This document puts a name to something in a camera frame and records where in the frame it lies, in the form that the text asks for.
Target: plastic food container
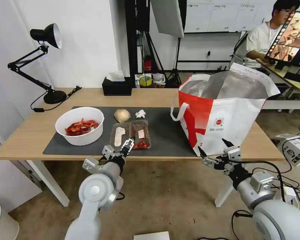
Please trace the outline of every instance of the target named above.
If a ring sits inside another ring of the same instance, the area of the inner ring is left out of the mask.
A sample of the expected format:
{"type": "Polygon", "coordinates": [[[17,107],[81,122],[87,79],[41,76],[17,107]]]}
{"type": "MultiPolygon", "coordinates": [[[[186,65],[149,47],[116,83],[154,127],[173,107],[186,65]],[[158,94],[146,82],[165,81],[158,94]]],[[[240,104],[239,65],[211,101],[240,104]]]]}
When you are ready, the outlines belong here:
{"type": "Polygon", "coordinates": [[[130,123],[126,122],[126,123],[116,123],[112,126],[112,131],[111,131],[111,140],[110,140],[110,145],[113,147],[113,149],[116,152],[119,152],[121,150],[122,145],[124,144],[124,142],[129,139],[129,128],[130,128],[130,123]],[[126,134],[123,134],[121,136],[121,145],[119,147],[116,147],[114,145],[114,140],[116,137],[116,130],[118,127],[122,127],[124,128],[124,130],[126,131],[126,134]]]}
{"type": "Polygon", "coordinates": [[[135,137],[133,149],[149,149],[151,147],[151,141],[148,131],[148,121],[139,120],[130,122],[129,137],[135,137]]]}
{"type": "Polygon", "coordinates": [[[57,133],[62,135],[69,143],[75,146],[84,146],[95,142],[103,132],[103,113],[92,107],[80,107],[72,109],[63,114],[56,122],[55,128],[57,133]],[[99,123],[99,126],[89,133],[80,136],[67,136],[65,129],[68,128],[74,122],[80,122],[84,120],[95,120],[99,123]]]}

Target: white bowl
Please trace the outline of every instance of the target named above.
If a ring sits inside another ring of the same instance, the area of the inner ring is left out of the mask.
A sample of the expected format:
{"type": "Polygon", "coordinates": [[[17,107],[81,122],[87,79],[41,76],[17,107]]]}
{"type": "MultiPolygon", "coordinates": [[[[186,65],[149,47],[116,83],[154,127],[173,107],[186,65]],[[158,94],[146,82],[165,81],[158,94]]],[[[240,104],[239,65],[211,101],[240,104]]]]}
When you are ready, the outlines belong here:
{"type": "Polygon", "coordinates": [[[102,135],[103,121],[104,116],[99,109],[92,107],[80,107],[72,109],[59,117],[56,121],[55,127],[57,133],[62,135],[72,145],[84,146],[95,142],[102,135]],[[99,123],[99,126],[91,132],[80,136],[67,136],[65,129],[75,122],[80,122],[82,118],[85,121],[95,120],[99,123]]]}

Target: red and white bag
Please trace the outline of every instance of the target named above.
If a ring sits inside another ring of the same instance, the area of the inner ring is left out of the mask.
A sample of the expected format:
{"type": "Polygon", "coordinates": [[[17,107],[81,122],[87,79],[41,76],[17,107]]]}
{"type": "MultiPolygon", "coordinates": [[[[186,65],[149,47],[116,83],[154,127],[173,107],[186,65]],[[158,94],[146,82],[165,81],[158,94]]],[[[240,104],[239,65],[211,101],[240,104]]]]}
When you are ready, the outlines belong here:
{"type": "Polygon", "coordinates": [[[227,72],[192,75],[179,87],[180,121],[197,156],[222,154],[222,138],[240,146],[267,98],[280,93],[267,75],[234,63],[227,72]]]}

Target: bag handle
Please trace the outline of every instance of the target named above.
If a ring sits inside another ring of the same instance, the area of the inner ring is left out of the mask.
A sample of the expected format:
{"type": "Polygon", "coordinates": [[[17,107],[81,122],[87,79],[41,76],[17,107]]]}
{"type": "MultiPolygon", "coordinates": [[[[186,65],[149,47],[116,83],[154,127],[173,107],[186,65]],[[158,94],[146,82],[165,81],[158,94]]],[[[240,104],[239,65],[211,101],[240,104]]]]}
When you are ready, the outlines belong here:
{"type": "Polygon", "coordinates": [[[175,100],[176,100],[176,96],[177,96],[177,94],[174,96],[173,102],[172,102],[172,104],[171,104],[170,116],[171,116],[171,118],[172,118],[173,121],[178,122],[178,121],[181,120],[181,118],[183,118],[183,115],[184,115],[186,109],[189,108],[189,104],[187,104],[187,103],[184,102],[184,103],[181,105],[180,109],[179,109],[178,116],[175,118],[175,117],[173,116],[173,109],[174,109],[174,102],[175,102],[175,100]]]}

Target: black tissue box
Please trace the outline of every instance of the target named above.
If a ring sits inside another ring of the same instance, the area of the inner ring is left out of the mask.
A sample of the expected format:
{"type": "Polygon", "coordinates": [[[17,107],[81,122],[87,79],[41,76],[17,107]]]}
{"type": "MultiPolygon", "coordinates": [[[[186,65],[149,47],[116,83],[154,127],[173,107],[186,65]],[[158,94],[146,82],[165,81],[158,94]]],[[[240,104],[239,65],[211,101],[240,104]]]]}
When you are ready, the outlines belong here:
{"type": "Polygon", "coordinates": [[[105,77],[102,83],[103,94],[105,96],[131,96],[132,87],[129,78],[124,79],[124,82],[111,82],[105,77]]]}

